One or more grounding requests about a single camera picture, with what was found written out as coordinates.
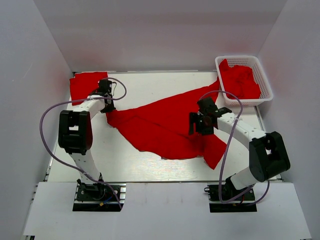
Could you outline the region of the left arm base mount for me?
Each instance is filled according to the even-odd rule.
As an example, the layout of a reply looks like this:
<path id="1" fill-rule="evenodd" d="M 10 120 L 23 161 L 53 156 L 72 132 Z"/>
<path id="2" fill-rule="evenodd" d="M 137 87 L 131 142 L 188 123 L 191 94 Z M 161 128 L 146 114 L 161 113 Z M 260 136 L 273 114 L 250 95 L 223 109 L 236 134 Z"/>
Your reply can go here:
<path id="1" fill-rule="evenodd" d="M 73 212 L 120 212 L 125 203 L 126 184 L 106 185 L 77 184 Z"/>

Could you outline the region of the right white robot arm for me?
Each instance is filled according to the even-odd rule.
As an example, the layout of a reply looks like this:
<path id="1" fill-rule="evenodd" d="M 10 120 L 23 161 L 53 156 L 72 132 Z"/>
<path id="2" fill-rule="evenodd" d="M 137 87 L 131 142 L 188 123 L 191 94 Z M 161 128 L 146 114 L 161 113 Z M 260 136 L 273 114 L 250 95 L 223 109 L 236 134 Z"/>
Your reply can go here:
<path id="1" fill-rule="evenodd" d="M 265 182 L 290 169 L 291 164 L 282 136 L 258 130 L 226 107 L 218 108 L 210 98 L 197 102 L 198 112 L 189 114 L 189 134 L 212 135 L 220 130 L 235 138 L 249 152 L 248 167 L 228 177 L 226 195 L 236 200 L 244 189 L 258 182 Z"/>

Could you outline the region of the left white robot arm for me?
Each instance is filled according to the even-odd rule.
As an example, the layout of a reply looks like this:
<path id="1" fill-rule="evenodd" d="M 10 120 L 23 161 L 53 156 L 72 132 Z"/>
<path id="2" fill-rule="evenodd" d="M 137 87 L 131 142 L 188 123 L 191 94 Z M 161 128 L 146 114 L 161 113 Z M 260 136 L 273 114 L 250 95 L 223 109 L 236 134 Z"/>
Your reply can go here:
<path id="1" fill-rule="evenodd" d="M 98 81 L 98 88 L 91 92 L 91 97 L 108 97 L 82 102 L 73 110 L 63 110 L 59 115 L 58 145 L 73 159 L 80 171 L 80 181 L 90 185 L 88 193 L 99 200 L 105 196 L 106 187 L 97 181 L 103 181 L 97 169 L 91 147 L 93 145 L 92 118 L 98 113 L 115 110 L 112 98 L 113 82 L 107 78 Z"/>

